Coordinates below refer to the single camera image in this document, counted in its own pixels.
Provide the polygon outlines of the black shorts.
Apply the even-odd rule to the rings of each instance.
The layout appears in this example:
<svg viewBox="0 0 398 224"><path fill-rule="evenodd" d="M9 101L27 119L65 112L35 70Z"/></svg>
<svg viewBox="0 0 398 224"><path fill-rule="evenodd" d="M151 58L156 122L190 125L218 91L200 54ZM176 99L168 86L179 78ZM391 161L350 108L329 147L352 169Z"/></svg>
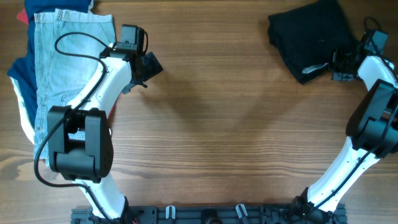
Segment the black shorts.
<svg viewBox="0 0 398 224"><path fill-rule="evenodd" d="M356 40L338 1L322 0L268 17L269 42L302 85L328 68L332 53Z"/></svg>

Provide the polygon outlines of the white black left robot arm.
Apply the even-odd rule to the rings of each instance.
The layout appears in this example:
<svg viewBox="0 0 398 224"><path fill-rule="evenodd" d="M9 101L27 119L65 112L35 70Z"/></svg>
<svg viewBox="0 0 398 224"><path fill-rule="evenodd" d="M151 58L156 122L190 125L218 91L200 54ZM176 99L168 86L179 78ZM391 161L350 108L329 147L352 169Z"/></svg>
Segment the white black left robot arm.
<svg viewBox="0 0 398 224"><path fill-rule="evenodd" d="M114 149L108 117L120 94L160 73L163 68L152 52L129 44L106 47L98 68L82 91L65 106L53 106L47 115L49 166L79 187L92 206L93 223L134 223L126 197L110 173Z"/></svg>

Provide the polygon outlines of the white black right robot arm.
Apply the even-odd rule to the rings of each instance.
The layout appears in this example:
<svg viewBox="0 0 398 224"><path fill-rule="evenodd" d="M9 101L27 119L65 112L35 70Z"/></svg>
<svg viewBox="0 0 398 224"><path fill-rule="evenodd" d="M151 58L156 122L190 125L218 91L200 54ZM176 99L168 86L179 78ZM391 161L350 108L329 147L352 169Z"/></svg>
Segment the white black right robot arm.
<svg viewBox="0 0 398 224"><path fill-rule="evenodd" d="M351 115L346 141L326 172L300 196L289 210L293 223L332 221L339 201L372 165L397 152L397 76L390 61L367 56L358 75L367 95Z"/></svg>

